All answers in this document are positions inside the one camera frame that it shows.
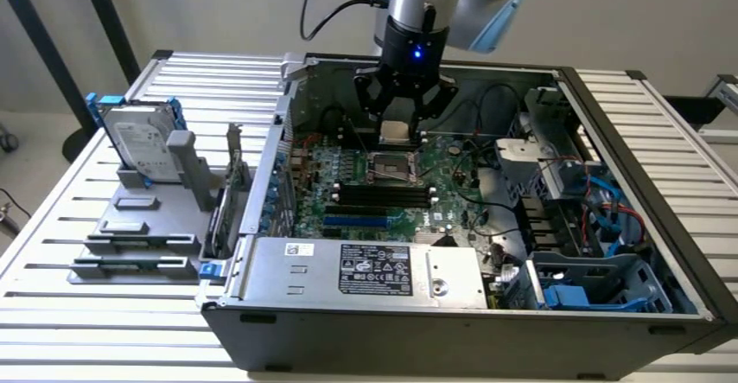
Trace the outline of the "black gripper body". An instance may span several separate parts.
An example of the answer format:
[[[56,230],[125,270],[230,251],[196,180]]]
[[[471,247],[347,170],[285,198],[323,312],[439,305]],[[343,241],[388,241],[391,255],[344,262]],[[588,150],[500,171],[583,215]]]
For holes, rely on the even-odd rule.
[[[412,31],[387,18],[377,70],[383,92],[424,94],[436,85],[448,31]]]

